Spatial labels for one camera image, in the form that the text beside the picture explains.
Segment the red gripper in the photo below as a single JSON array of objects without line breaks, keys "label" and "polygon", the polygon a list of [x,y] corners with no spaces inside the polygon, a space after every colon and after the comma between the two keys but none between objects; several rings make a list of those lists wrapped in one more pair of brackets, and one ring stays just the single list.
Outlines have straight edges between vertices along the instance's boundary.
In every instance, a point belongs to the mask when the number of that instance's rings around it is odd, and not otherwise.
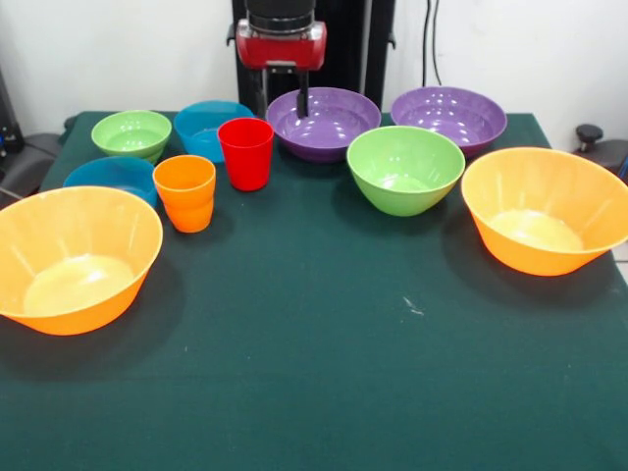
[{"label": "red gripper", "polygon": [[267,115],[268,72],[265,69],[292,68],[298,71],[299,90],[296,111],[299,118],[308,116],[309,71],[318,71],[325,60],[327,26],[315,21],[302,32],[273,35],[252,28],[247,19],[239,20],[235,27],[235,44],[239,59],[251,70],[259,73],[259,116]]}]

